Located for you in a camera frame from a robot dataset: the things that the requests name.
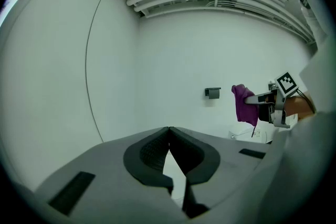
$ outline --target gray plastic surface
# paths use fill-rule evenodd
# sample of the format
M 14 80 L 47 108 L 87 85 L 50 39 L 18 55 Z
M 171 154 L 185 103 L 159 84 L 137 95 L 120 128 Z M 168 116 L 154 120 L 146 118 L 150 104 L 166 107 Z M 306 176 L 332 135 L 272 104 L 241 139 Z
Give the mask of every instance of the gray plastic surface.
M 267 152 L 271 145 L 244 141 L 229 140 L 217 136 L 194 132 L 178 127 L 180 131 L 208 143 L 220 154 L 219 168 L 212 178 L 203 184 L 193 185 L 192 190 L 196 201 L 208 208 L 225 199 L 233 190 L 239 187 L 261 163 L 261 159 L 239 153 L 243 148 Z
M 187 216 L 166 188 L 148 187 L 125 169 L 123 154 L 161 128 L 97 145 L 46 179 L 36 196 L 49 202 L 78 172 L 96 175 L 69 217 L 79 223 L 173 223 Z
M 52 174 L 36 191 L 49 202 L 78 172 L 95 179 L 75 205 L 70 219 L 80 223 L 275 223 L 306 201 L 319 184 L 336 147 L 336 114 L 317 114 L 292 130 L 275 134 L 272 144 L 231 141 L 180 131 L 218 150 L 220 165 L 210 180 L 193 185 L 197 203 L 209 211 L 187 216 L 165 188 L 147 187 L 123 165 L 128 146 L 155 129 L 98 145 Z M 263 159 L 239 153 L 264 152 Z

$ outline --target cable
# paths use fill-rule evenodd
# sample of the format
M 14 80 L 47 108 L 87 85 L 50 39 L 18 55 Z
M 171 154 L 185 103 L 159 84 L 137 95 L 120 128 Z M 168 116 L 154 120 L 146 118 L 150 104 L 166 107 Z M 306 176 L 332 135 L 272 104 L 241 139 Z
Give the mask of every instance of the cable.
M 92 117 L 93 117 L 93 121 L 95 122 L 94 124 L 96 125 L 96 128 L 97 128 L 98 134 L 99 134 L 99 136 L 100 136 L 100 139 L 101 139 L 101 141 L 104 143 L 103 137 L 101 136 L 101 134 L 100 134 L 100 132 L 99 132 L 99 128 L 98 128 L 98 125 L 97 125 L 97 122 L 96 122 L 96 119 L 95 119 L 95 117 L 94 117 L 93 110 L 92 110 L 91 99 L 90 99 L 90 93 L 89 93 L 89 86 L 88 86 L 88 69 L 87 69 L 89 39 L 90 39 L 90 34 L 91 34 L 91 29 L 92 29 L 92 25 L 93 25 L 94 17 L 96 16 L 98 7 L 99 7 L 99 5 L 100 5 L 100 2 L 101 2 L 101 0 L 99 0 L 98 5 L 97 5 L 96 10 L 95 10 L 95 13 L 93 14 L 93 18 L 92 18 L 91 25 L 90 25 L 90 29 L 89 29 L 89 35 L 88 35 L 88 39 L 87 39 L 87 42 L 86 42 L 86 51 L 85 51 L 85 83 L 86 83 L 86 90 L 87 90 L 87 92 L 88 92 L 89 105 L 90 105 L 90 109 L 91 109 L 91 114 L 92 114 Z
M 302 98 L 305 99 L 305 101 L 307 102 L 308 106 L 310 107 L 311 111 L 315 114 L 315 109 L 314 109 L 314 106 L 313 104 L 310 102 L 310 100 L 308 99 L 308 97 L 303 93 L 301 92 L 299 89 L 296 90 L 297 94 L 300 95 Z

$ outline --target black slot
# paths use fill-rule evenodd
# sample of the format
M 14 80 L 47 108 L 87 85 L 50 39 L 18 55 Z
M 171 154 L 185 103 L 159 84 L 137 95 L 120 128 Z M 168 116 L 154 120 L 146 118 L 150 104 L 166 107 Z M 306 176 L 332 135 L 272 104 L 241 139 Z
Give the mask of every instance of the black slot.
M 80 197 L 93 181 L 95 175 L 79 172 L 57 195 L 49 205 L 64 215 L 69 215 Z
M 258 96 L 258 103 L 266 102 L 266 95 Z
M 175 127 L 170 127 L 169 149 L 190 185 L 207 182 L 221 162 L 214 147 Z
M 195 218 L 207 212 L 208 210 L 209 208 L 207 208 L 204 204 L 198 204 L 196 202 L 193 190 L 191 189 L 191 185 L 187 180 L 184 192 L 182 211 L 184 211 L 189 218 Z
M 266 155 L 266 153 L 264 152 L 248 150 L 246 148 L 243 148 L 241 151 L 239 151 L 239 153 L 242 153 L 244 155 L 251 156 L 254 158 L 258 158 L 258 159 L 263 159 Z
M 139 182 L 146 186 L 164 187 L 171 194 L 173 180 L 162 174 L 169 150 L 168 127 L 130 145 L 124 153 L 124 166 Z

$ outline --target toilet paper holder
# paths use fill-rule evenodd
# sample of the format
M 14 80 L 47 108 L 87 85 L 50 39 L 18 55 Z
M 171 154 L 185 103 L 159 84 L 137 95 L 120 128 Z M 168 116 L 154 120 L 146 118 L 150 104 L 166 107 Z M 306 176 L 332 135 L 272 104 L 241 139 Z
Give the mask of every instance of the toilet paper holder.
M 209 96 L 209 99 L 219 99 L 219 90 L 221 88 L 206 88 L 205 96 Z

